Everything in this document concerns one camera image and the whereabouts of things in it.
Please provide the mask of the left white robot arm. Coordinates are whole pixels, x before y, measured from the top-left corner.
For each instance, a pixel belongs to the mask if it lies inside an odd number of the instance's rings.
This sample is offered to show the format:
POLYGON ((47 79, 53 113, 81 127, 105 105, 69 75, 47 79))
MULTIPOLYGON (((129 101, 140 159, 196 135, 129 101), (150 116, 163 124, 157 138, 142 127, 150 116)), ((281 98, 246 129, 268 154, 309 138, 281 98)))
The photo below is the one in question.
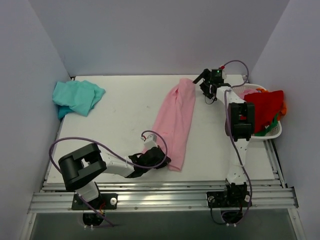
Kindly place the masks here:
POLYGON ((162 169, 171 163, 160 146, 151 145, 144 153, 135 153, 123 162, 105 162, 96 143, 88 144, 58 161, 67 191, 74 191, 83 198, 83 204, 90 210, 100 206, 101 193, 94 182, 100 174, 111 174, 126 179, 139 178, 151 169, 162 169))

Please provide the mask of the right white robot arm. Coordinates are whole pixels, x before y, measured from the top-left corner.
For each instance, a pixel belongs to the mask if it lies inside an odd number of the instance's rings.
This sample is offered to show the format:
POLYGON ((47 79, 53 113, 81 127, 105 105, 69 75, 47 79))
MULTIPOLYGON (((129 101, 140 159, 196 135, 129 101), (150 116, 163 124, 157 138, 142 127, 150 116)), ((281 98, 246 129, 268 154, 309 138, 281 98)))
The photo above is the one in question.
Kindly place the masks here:
POLYGON ((205 97, 220 101, 225 108, 225 133, 231 141, 229 168, 226 175, 227 190, 222 193, 223 203, 234 206, 240 201, 240 194, 250 187, 250 178, 245 170, 249 142, 255 130, 255 106, 240 98, 233 87, 225 83, 226 75, 222 68, 204 69, 193 81, 199 81, 205 97))

